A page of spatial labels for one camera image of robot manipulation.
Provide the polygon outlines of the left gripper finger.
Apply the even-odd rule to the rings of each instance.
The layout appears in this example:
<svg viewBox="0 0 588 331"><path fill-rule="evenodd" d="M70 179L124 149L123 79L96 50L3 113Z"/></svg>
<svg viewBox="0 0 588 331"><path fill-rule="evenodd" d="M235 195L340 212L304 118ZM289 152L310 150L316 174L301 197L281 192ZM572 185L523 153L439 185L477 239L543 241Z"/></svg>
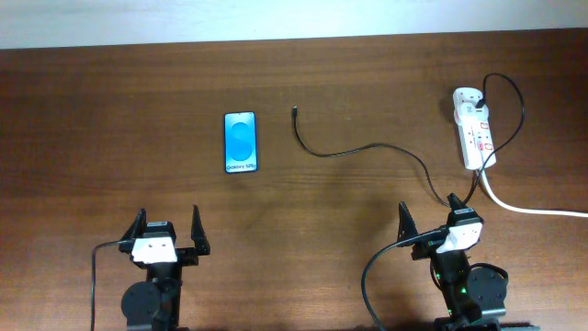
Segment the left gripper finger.
<svg viewBox="0 0 588 331"><path fill-rule="evenodd" d="M197 251L210 251L209 241L203 229L197 205L193 206L191 239L194 242Z"/></svg>
<svg viewBox="0 0 588 331"><path fill-rule="evenodd" d="M140 209L134 221L131 223L128 230L120 238L121 241L127 242L134 240L144 233L144 227L146 226L146 210Z"/></svg>

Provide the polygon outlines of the white power strip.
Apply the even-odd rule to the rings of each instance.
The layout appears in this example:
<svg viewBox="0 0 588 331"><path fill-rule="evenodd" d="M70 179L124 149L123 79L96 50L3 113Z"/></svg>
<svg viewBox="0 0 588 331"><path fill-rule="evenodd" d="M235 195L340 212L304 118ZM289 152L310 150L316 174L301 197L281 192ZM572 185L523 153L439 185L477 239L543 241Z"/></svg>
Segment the white power strip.
<svg viewBox="0 0 588 331"><path fill-rule="evenodd" d="M454 119L457 124L461 151L465 168L468 170L479 170L483 164L491 167L496 163L496 156L493 154L495 146L492 141L492 134L487 121L462 121L459 116L459 108L465 102L480 102L482 92L472 87L459 87L453 95Z"/></svg>

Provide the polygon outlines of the blue Galaxy smartphone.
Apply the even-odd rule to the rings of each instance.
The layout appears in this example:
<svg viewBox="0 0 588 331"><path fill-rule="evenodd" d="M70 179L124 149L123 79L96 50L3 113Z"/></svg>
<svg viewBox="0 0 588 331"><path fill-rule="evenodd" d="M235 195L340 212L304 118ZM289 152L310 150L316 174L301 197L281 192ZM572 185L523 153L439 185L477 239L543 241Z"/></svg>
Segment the blue Galaxy smartphone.
<svg viewBox="0 0 588 331"><path fill-rule="evenodd" d="M256 142L253 112L235 112L224 116L225 171L228 174L257 170Z"/></svg>

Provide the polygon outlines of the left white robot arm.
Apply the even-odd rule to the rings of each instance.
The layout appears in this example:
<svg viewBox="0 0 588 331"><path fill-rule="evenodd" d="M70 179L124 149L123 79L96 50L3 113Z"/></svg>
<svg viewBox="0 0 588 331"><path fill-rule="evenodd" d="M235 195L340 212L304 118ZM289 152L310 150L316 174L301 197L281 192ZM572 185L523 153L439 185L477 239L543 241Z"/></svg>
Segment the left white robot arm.
<svg viewBox="0 0 588 331"><path fill-rule="evenodd" d="M175 228L170 222L149 223L146 210L121 237L119 251L146 271L146 280L128 287L121 299L121 311L128 330L178 330L182 271L194 267L210 254L198 206L193 207L190 238L193 245L177 247Z"/></svg>

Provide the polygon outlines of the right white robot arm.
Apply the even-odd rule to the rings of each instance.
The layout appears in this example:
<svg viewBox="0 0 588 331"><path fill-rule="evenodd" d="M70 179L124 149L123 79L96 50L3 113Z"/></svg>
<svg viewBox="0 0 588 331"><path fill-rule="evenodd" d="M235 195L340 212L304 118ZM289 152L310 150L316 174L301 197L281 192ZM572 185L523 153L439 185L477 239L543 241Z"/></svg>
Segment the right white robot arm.
<svg viewBox="0 0 588 331"><path fill-rule="evenodd" d="M400 246L413 249L412 259L428 259L442 292L448 316L434 321L436 330L499 330L506 313L508 273L487 263L469 263L466 251L481 239L484 220L455 194L448 196L447 223L419 233L404 202L399 203Z"/></svg>

